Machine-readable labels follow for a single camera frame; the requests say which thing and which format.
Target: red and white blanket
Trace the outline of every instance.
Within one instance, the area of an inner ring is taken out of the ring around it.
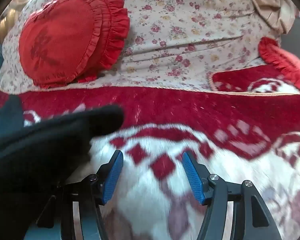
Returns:
[[[0,107],[7,97],[0,91]],[[103,209],[110,239],[196,239],[205,209],[181,165],[185,150],[227,181],[253,181],[283,239],[300,235],[300,94],[104,87],[19,97],[25,125],[106,104],[124,109],[122,128],[93,139],[92,161],[69,178],[79,181],[123,152],[114,198]],[[224,239],[231,216],[230,203]]]

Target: bed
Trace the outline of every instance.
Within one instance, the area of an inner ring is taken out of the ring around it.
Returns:
[[[18,38],[28,16],[49,1],[31,0],[4,40],[0,107],[19,95],[26,125],[104,104],[124,108],[122,128],[92,140],[92,161],[68,180],[122,150],[122,175],[102,210],[110,239],[196,239],[205,209],[182,169],[185,150],[227,181],[253,181],[282,238],[298,238],[300,155],[291,165],[278,152],[300,149],[300,94],[210,91],[212,73],[264,64],[257,50],[263,36],[280,41],[251,0],[125,0],[131,27],[113,68],[95,81],[47,90],[23,72]]]

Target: red cushion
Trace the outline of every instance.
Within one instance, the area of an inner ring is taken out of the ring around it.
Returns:
[[[130,22],[122,7],[123,0],[53,0],[31,14],[19,39],[25,74],[42,88],[96,79],[123,48]]]
[[[260,57],[280,71],[284,78],[300,90],[300,59],[281,49],[275,40],[263,37],[258,45]]]

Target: pillow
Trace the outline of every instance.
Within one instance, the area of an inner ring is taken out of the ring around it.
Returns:
[[[129,31],[123,0],[52,0],[22,29],[23,70],[41,88],[95,80],[117,60]]]

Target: blue gripper pad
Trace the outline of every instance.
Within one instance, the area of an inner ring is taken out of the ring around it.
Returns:
[[[122,152],[120,152],[108,174],[108,177],[105,180],[105,187],[101,199],[104,205],[113,196],[115,186],[117,185],[117,181],[119,179],[122,170],[122,166],[123,166],[123,154]]]
[[[188,181],[190,183],[195,199],[199,201],[201,205],[203,205],[205,201],[205,196],[203,194],[203,185],[187,152],[183,153],[182,165],[188,177]]]

